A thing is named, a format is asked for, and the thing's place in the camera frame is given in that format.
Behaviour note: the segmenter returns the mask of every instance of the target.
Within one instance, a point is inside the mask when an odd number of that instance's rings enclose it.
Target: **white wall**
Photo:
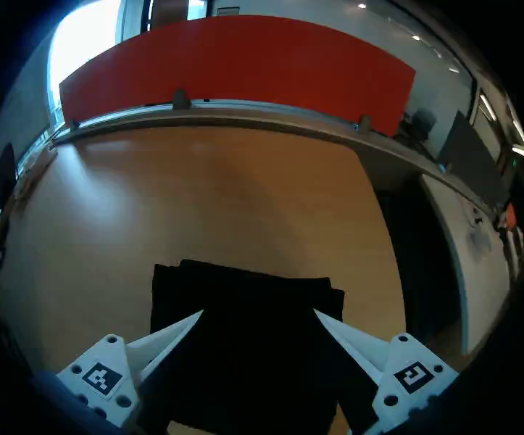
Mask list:
[[[461,66],[453,65],[449,51],[441,48],[432,36],[425,35],[412,18],[386,2],[366,1],[366,9],[357,7],[358,3],[347,0],[214,0],[213,14],[218,7],[240,7],[240,15],[271,15],[325,25],[369,42],[407,63],[416,74],[406,111],[413,115],[417,109],[427,109],[436,116],[429,151],[437,155],[457,110],[465,115],[469,110],[471,77]],[[389,14],[393,14],[391,22],[386,19]],[[429,41],[443,57],[439,58],[422,41],[412,39],[412,35],[397,23]],[[449,71],[450,65],[457,67],[460,73]]]
[[[0,154],[8,142],[16,159],[50,126],[47,71],[52,34],[36,47],[0,108]]]

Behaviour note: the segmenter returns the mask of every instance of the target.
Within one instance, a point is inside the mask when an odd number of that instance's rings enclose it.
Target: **red partition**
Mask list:
[[[393,135],[415,71],[354,36],[309,22],[241,15],[178,22],[100,54],[60,84],[65,119],[191,99],[287,104]]]

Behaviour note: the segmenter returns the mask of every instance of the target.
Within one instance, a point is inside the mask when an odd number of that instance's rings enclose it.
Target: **ceiling light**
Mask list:
[[[524,133],[523,133],[523,129],[521,128],[521,124],[519,124],[518,121],[513,120],[513,125],[515,126],[515,129],[517,130],[517,132],[520,134],[521,139],[523,140],[523,143],[524,143]]]
[[[517,148],[516,146],[512,146],[511,150],[514,152],[517,152],[519,155],[524,156],[524,149]]]
[[[497,116],[495,116],[495,112],[491,108],[489,101],[487,101],[487,97],[484,96],[483,94],[481,94],[479,97],[481,98],[481,101],[485,104],[485,107],[487,107],[487,110],[489,114],[491,115],[491,118],[493,119],[493,121],[497,121]]]

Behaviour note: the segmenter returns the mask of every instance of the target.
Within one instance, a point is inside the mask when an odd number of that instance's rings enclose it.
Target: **window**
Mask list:
[[[64,121],[60,83],[87,61],[115,44],[120,0],[98,0],[66,16],[52,39],[49,62],[49,103],[54,127]]]

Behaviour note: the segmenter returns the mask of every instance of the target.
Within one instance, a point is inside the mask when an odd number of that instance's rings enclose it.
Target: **screw hole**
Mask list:
[[[131,401],[127,396],[117,397],[117,405],[120,407],[130,407]]]
[[[104,412],[101,408],[96,407],[93,409],[94,413],[97,414],[101,418],[107,418],[107,413]]]
[[[79,394],[76,398],[79,400],[79,402],[82,402],[85,405],[88,405],[88,399],[86,398],[84,394]]]
[[[394,406],[397,403],[399,403],[399,398],[393,394],[384,398],[384,404],[386,406]]]

